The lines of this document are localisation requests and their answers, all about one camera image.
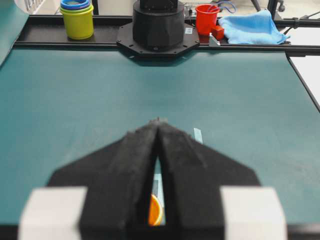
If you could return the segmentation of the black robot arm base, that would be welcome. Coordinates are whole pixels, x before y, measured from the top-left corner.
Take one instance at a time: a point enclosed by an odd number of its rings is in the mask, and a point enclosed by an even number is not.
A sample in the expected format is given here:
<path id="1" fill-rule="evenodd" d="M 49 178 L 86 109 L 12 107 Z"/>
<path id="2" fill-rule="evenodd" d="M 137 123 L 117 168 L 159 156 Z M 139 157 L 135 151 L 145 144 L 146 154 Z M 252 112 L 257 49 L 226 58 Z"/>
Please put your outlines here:
<path id="1" fill-rule="evenodd" d="M 172 58 L 200 45 L 197 30 L 185 23 L 179 0 L 137 0 L 132 22 L 121 26 L 117 45 L 141 57 Z"/>

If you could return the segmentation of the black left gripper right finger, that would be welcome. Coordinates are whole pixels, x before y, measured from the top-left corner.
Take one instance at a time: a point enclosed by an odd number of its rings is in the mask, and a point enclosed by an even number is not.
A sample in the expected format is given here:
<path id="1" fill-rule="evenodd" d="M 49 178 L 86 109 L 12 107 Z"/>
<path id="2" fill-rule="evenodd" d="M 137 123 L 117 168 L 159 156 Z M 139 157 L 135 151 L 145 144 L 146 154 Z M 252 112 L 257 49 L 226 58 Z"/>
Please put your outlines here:
<path id="1" fill-rule="evenodd" d="M 165 122 L 157 141 L 167 221 L 184 240 L 287 239 L 277 192 L 253 169 Z"/>

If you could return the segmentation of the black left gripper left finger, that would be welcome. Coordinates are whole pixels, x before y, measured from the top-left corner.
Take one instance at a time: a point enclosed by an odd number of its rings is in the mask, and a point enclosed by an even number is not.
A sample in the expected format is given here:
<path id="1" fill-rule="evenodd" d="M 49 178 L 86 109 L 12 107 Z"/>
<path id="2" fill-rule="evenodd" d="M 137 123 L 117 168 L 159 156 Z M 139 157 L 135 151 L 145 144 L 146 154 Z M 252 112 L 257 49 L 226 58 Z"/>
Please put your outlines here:
<path id="1" fill-rule="evenodd" d="M 129 224 L 145 224 L 153 184 L 158 125 L 57 168 L 32 190 L 20 240 L 124 240 Z"/>

